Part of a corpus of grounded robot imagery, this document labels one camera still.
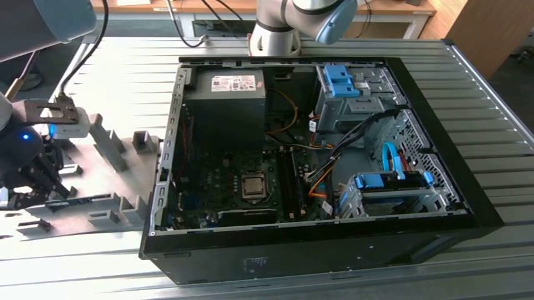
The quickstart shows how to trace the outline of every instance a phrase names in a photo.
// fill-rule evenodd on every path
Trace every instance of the desk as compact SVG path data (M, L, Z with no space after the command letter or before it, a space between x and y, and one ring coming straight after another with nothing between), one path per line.
M102 18L102 0L91 0L91 2ZM109 0L109 2L111 19L169 19L169 8L165 0L153 0L153 4L134 6L118 6L117 0ZM236 15L232 14L216 0L209 0L209 3L224 20L238 20ZM256 21L256 0L226 0L226 3L245 20ZM373 0L370 6L373 10L373 22L409 23L408 30L404 34L405 39L417 39L420 37L429 17L436 14L436 9L428 0L424 1L421 6L413 6L401 0ZM180 21L185 36L196 36L194 21L217 20L217 17L201 0L177 0L173 2L173 7L177 13L180 13ZM366 15L368 7L364 5L358 8L353 21L365 22Z
M91 47L83 44L78 57ZM534 140L456 47L440 41L377 39L344 40L330 46L304 39L302 47L305 56L402 58L507 226L424 264L189 287L177 287L157 266L140 259L141 231L15 241L10 246L0 240L7 249L0 251L0 270L9 274L0 294L17 294L19 299L37 295L47 299L79 295L282 299L290 295L317 300L354 299L356 295L366 299L512 299L534 293ZM66 91L75 94L78 106L93 108L90 114L103 114L107 128L117 129L121 138L137 130L162 138L178 57L222 54L248 56L246 41L220 37L190 49L176 37L106 37Z

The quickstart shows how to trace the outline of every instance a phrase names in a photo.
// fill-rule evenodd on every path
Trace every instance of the metal table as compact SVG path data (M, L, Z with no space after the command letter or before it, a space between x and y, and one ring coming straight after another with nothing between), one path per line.
M75 62L91 45L83 44ZM534 139L459 49L441 41L304 42L306 55L401 57L429 99L507 227L429 262L344 273L177 287L138 258L142 233L109 232L0 242L0 293L122 299L465 299L534 295ZM67 92L121 138L164 136L180 56L248 55L246 41L210 40L189 49L176 38L110 37Z

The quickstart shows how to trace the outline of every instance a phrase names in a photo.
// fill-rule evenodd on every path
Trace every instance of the blue led light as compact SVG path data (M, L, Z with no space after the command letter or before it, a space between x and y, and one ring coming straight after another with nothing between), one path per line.
M54 124L49 125L49 134L54 138L54 134L57 133L57 126Z

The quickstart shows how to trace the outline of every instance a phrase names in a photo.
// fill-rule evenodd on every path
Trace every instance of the motherboard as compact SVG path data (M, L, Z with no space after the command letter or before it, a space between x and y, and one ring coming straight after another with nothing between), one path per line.
M184 190L177 213L170 215L173 227L212 228L317 219L318 204L305 191L312 161L306 150L289 147L202 153L178 179ZM296 198L282 199L290 189Z

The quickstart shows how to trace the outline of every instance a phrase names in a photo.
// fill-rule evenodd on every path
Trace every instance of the ram slot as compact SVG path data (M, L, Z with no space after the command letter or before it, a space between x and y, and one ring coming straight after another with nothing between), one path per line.
M296 165L293 163L292 151L284 147L277 154L278 176L282 191L284 215L290 221L301 218L300 198L296 187Z

